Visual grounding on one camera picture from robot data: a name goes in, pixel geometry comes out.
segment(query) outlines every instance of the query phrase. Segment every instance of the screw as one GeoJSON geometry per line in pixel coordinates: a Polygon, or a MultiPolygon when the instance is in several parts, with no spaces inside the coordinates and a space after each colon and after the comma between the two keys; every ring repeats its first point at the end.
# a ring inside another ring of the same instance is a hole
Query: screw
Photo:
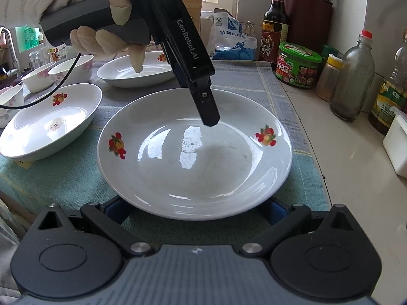
{"type": "Polygon", "coordinates": [[[146,242],[137,242],[137,243],[133,243],[130,246],[130,249],[136,253],[144,253],[144,252],[147,252],[148,250],[150,250],[151,246],[150,246],[150,244],[148,244],[146,242]]]}
{"type": "Polygon", "coordinates": [[[259,243],[246,243],[242,246],[244,252],[257,253],[263,250],[263,247],[259,243]]]}

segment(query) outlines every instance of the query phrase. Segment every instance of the plaid tablecloth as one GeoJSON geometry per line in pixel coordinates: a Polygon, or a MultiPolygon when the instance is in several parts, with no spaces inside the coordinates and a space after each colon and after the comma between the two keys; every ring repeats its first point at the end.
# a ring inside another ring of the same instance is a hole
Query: plaid tablecloth
{"type": "MultiPolygon", "coordinates": [[[[94,63],[90,82],[102,89],[103,100],[93,122],[77,140],[51,157],[33,163],[19,164],[0,157],[0,191],[34,214],[48,203],[59,203],[64,209],[78,209],[91,201],[103,203],[113,198],[115,192],[104,181],[96,162],[96,145],[103,126],[114,113],[135,99],[179,87],[175,78],[142,89],[109,87],[96,75],[101,65],[94,63]]],[[[301,202],[315,210],[327,209],[320,172],[269,63],[214,61],[214,66],[213,88],[253,99],[277,116],[290,134],[294,148],[292,169],[275,196],[287,204],[301,202]]],[[[42,94],[28,94],[27,100],[42,94]]],[[[155,244],[242,243],[269,226],[256,209],[209,222],[169,220],[137,210],[124,225],[155,244]]]]}

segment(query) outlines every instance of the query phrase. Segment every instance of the yellow lid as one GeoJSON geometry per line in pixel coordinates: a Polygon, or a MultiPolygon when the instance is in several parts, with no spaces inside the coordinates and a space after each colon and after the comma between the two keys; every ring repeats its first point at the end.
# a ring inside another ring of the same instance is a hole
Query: yellow lid
{"type": "Polygon", "coordinates": [[[342,67],[342,60],[332,54],[328,55],[327,63],[331,64],[332,66],[337,67],[338,69],[340,69],[342,67]]]}

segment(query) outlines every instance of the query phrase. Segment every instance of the countertop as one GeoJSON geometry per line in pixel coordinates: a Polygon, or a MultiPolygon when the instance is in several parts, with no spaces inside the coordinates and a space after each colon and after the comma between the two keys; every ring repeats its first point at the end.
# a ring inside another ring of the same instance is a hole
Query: countertop
{"type": "Polygon", "coordinates": [[[310,141],[332,204],[345,204],[382,260],[373,298],[398,305],[407,298],[407,179],[399,177],[382,145],[384,136],[361,113],[337,118],[315,95],[282,84],[310,141]]]}

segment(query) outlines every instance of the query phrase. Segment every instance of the jar lid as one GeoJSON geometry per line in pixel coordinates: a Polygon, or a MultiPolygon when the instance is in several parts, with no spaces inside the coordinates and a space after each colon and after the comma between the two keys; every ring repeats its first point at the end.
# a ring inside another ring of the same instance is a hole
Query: jar lid
{"type": "Polygon", "coordinates": [[[328,60],[326,62],[334,67],[337,67],[338,69],[342,67],[342,60],[332,54],[329,54],[328,60]]]}
{"type": "Polygon", "coordinates": [[[282,42],[280,49],[287,54],[294,55],[309,62],[320,63],[322,61],[322,57],[319,54],[299,44],[282,42]]]}
{"type": "Polygon", "coordinates": [[[321,56],[327,58],[329,54],[332,54],[333,56],[338,56],[338,53],[339,53],[338,49],[336,49],[328,44],[325,44],[322,47],[321,56]]]}

